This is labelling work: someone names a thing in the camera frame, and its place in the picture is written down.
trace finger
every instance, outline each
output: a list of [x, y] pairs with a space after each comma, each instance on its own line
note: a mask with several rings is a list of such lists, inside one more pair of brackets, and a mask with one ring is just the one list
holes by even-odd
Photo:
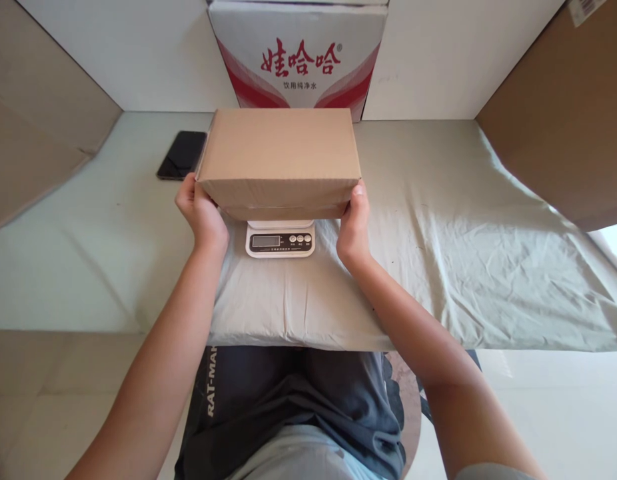
[[175, 195], [175, 203], [177, 205], [185, 205], [189, 199], [193, 198], [193, 193], [195, 191], [194, 188], [195, 174], [191, 172], [184, 177], [184, 181], [182, 182], [182, 185], [180, 185], [177, 195]]
[[353, 222], [366, 221], [370, 205], [368, 204], [368, 196], [366, 195], [366, 185], [363, 180], [360, 180], [350, 194], [350, 217]]
[[195, 199], [210, 200], [209, 194], [204, 191], [200, 182], [195, 182]]

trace white scale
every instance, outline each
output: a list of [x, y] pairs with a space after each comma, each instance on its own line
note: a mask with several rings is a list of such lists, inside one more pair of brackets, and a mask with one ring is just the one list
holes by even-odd
[[315, 250], [313, 220], [247, 222], [247, 253], [254, 258], [303, 258]]

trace scale display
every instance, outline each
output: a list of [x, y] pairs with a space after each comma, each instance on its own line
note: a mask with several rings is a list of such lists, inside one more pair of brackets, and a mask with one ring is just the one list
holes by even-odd
[[274, 237], [265, 237], [264, 235], [253, 235], [253, 247], [279, 247], [280, 246], [279, 235]]

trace black phone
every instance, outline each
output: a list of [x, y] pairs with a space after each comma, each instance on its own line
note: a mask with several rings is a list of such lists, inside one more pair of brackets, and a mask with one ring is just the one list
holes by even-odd
[[195, 170], [206, 140], [205, 132], [179, 132], [157, 171], [157, 177], [162, 180], [183, 180], [189, 172]]

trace hand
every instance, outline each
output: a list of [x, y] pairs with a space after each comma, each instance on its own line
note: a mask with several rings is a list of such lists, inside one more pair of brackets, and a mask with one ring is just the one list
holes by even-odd
[[213, 200], [189, 173], [175, 196], [175, 205], [189, 222], [195, 236], [195, 249], [211, 248], [224, 255], [229, 246], [229, 231]]
[[350, 194], [350, 202], [342, 216], [340, 235], [337, 239], [337, 255], [349, 271], [370, 259], [369, 213], [370, 205], [366, 196], [366, 185], [364, 180], [360, 180]]

